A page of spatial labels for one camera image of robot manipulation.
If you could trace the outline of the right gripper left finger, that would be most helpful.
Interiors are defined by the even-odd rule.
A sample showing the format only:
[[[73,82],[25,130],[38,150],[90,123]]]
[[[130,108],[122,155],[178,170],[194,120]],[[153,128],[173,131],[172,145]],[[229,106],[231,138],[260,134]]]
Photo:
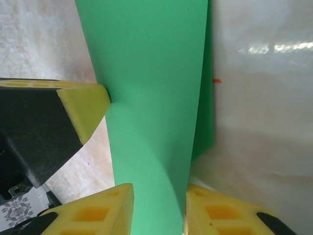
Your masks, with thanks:
[[[131,235],[134,188],[130,183],[49,209],[56,219],[41,235]]]

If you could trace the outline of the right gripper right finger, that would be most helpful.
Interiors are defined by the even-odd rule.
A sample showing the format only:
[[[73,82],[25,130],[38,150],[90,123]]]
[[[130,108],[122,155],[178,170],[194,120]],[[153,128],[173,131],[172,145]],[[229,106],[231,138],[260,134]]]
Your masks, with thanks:
[[[184,235],[297,235],[271,211],[189,184]]]

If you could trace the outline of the green paper sheet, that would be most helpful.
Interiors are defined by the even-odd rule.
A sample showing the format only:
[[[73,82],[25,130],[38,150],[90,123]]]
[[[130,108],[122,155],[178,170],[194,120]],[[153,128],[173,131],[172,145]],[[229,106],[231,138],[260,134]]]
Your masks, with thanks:
[[[105,115],[114,181],[132,183],[131,235],[182,235],[209,0],[75,0]]]

